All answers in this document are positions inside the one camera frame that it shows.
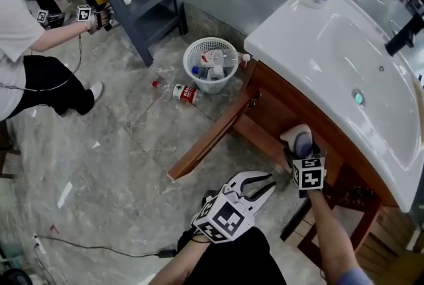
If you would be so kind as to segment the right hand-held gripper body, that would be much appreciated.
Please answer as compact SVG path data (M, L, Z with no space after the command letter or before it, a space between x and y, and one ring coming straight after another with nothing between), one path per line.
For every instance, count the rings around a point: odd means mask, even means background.
M308 190L322 190L324 188L327 169L325 158L300 159L294 153L293 166L290 168L292 180L298 188L299 197L308 198Z

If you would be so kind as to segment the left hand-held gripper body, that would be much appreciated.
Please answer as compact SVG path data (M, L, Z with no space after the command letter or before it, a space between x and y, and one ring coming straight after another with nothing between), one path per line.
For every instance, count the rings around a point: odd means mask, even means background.
M255 203L242 194L254 172L240 172L221 186L216 196L207 198L192 226L212 243L234 241L254 224Z

